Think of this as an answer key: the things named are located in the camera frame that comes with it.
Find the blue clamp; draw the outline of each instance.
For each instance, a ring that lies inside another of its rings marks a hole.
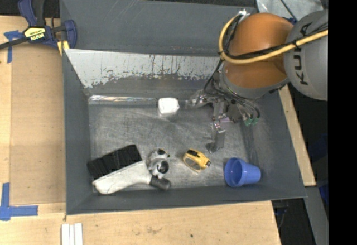
[[[0,220],[9,221],[11,217],[16,216],[34,216],[38,215],[38,205],[9,206],[10,183],[2,185]]]
[[[57,43],[59,40],[54,36],[54,33],[56,31],[66,31],[68,44],[70,48],[73,48],[77,41],[77,31],[74,21],[67,20],[64,22],[64,26],[53,29],[46,26],[43,17],[44,2],[45,0],[19,0],[17,2],[20,14],[26,19],[29,28],[39,26],[45,29],[45,36],[42,39],[31,39],[28,40],[28,42],[31,44],[44,44],[58,49]]]

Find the wooden board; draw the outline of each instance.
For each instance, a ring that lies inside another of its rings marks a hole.
[[[305,186],[315,186],[316,180],[313,175],[310,158],[308,157],[305,140],[301,132],[299,120],[296,115],[295,107],[287,85],[280,91],[280,98],[283,105],[283,110],[290,131],[291,140],[294,145],[296,159],[299,164],[302,180]]]
[[[3,16],[1,21],[6,22],[0,26],[1,34],[27,27],[22,17]],[[2,50],[1,55],[7,56],[7,49]],[[65,201],[63,85],[59,52],[48,46],[23,43],[13,47],[13,61],[6,65],[11,69],[12,80],[11,167],[2,167],[3,171],[10,171],[10,176],[1,181],[10,181],[10,203]],[[9,101],[7,97],[2,107],[8,110],[5,105],[9,105]],[[2,119],[2,122],[8,123],[8,119]]]
[[[271,203],[105,214],[47,213],[0,223],[4,244],[60,244],[62,223],[82,223],[84,244],[281,244]]]

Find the plastic cup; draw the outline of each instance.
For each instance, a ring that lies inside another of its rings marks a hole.
[[[229,186],[255,184],[261,177],[260,169],[240,158],[230,158],[224,167],[224,179]]]

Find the tape measure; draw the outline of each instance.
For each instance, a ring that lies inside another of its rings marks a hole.
[[[184,154],[184,163],[196,172],[200,172],[209,167],[211,161],[202,152],[194,149],[188,149]]]

